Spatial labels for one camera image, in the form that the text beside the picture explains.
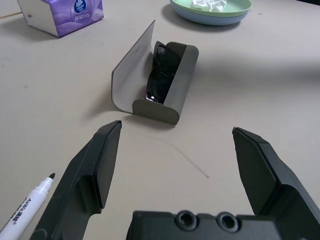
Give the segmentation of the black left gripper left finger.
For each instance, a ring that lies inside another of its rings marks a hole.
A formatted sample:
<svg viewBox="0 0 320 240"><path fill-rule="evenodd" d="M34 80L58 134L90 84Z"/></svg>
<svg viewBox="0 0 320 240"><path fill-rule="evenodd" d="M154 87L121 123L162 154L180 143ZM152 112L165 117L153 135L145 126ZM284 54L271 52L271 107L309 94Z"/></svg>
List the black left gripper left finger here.
<svg viewBox="0 0 320 240"><path fill-rule="evenodd" d="M122 122L100 127L74 156L45 208L32 240L81 240L89 219L105 208Z"/></svg>

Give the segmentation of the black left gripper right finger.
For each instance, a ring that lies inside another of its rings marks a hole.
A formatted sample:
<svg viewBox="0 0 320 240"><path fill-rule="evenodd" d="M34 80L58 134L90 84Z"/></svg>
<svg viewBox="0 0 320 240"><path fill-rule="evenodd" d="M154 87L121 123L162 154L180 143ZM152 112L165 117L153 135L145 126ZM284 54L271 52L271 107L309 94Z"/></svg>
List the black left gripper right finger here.
<svg viewBox="0 0 320 240"><path fill-rule="evenodd" d="M320 210L295 173L261 136L232 130L240 178L256 215L286 224L319 225Z"/></svg>

